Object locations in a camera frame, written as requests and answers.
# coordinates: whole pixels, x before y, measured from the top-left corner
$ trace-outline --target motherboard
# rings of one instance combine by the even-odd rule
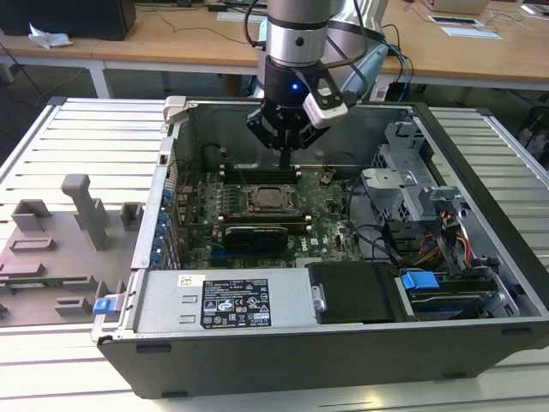
[[[178,188],[182,269],[305,267],[361,260],[348,179],[326,168],[187,171]]]

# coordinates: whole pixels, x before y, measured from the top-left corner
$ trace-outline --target power supply label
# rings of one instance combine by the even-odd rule
[[[204,329],[270,326],[267,279],[204,281],[200,324]]]

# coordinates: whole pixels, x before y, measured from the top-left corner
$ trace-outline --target gray floor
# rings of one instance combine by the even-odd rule
[[[27,66],[27,73],[37,83],[42,92],[59,83],[66,82],[79,73],[79,69]],[[160,72],[109,70],[107,76],[111,82],[115,97],[120,99],[164,99],[167,95],[162,87]],[[222,80],[217,75],[209,74],[170,74],[172,94],[189,96],[223,96]],[[243,88],[248,76],[244,77]],[[8,94],[10,91],[14,103]],[[423,101],[429,106],[457,106],[462,88],[445,86],[428,86],[423,94],[416,93],[412,88],[409,101]],[[538,92],[520,92],[522,96],[537,98]],[[69,97],[95,97],[91,77],[86,70],[65,84],[59,86],[48,95],[62,95]],[[13,147],[19,142],[25,131],[32,124],[44,102],[37,100],[37,91],[25,77],[17,71],[15,82],[7,87],[0,88],[0,163],[9,155]],[[466,106],[489,108],[500,121],[512,132],[516,133],[528,115],[528,110],[535,102],[529,102],[503,90],[476,88],[470,94]]]

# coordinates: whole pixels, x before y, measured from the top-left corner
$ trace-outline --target desk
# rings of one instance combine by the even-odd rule
[[[496,21],[502,39],[467,39],[448,36],[441,25],[422,21],[407,3],[389,0],[383,24],[394,23],[401,33],[401,46],[413,60],[413,82],[481,88],[549,90],[549,21],[524,17],[517,23]],[[422,16],[432,13],[421,2],[412,7]],[[520,4],[491,2],[488,9],[518,11]],[[109,98],[111,91],[104,69],[159,70],[196,73],[256,74],[257,57],[251,47],[224,39],[207,30],[172,28],[154,12],[137,7],[137,20],[125,41],[74,39],[75,44],[49,51],[26,37],[0,35],[0,41],[22,64],[84,67],[90,70],[98,97]],[[159,11],[176,29],[212,28],[225,36],[244,41],[242,22],[217,21],[217,14],[205,9]],[[490,18],[490,11],[475,16]],[[250,24],[252,36],[257,24]],[[394,31],[386,29],[389,41]],[[10,63],[0,51],[0,63]],[[394,81],[399,71],[396,58],[388,58],[377,79],[377,88]]]
[[[255,75],[256,52],[247,44],[224,39],[207,29],[173,32],[162,15],[176,29],[211,28],[225,36],[245,42],[241,21],[217,21],[217,13],[206,9],[189,11],[141,11],[137,6],[136,23],[125,41],[74,38],[68,47],[43,49],[24,36],[5,36],[0,41],[21,64],[83,67],[90,71],[97,96],[112,97],[105,69],[159,70],[191,73]],[[257,34],[258,24],[250,23]],[[0,50],[0,64],[12,63]]]
[[[478,88],[517,88],[549,90],[549,20],[523,17],[521,24],[495,21],[502,39],[469,39],[450,37],[440,25],[422,21],[412,10],[405,11],[407,3],[389,0],[383,24],[395,24],[401,35],[401,48],[415,67],[414,83],[466,86]],[[470,15],[481,22],[491,19],[493,10],[525,11],[517,3],[491,2],[480,16]],[[419,2],[411,6],[422,17],[452,15],[431,12]],[[396,44],[395,31],[387,27],[388,41]],[[493,26],[480,27],[493,31]],[[379,85],[394,81],[400,65],[397,58],[387,58]]]

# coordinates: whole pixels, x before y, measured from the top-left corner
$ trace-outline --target blue cable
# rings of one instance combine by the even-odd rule
[[[399,58],[399,60],[401,60],[401,62],[404,64],[404,67],[406,68],[406,75],[404,76],[405,78],[404,89],[402,89],[401,97],[398,98],[398,101],[402,101],[402,99],[404,98],[404,94],[406,93],[406,89],[408,88],[409,82],[411,80],[411,77],[409,75],[410,69],[408,67],[408,61],[402,56],[402,53],[396,47],[394,47],[393,45],[387,42],[385,42],[385,45],[388,48],[390,48],[393,52],[395,52],[396,56]]]

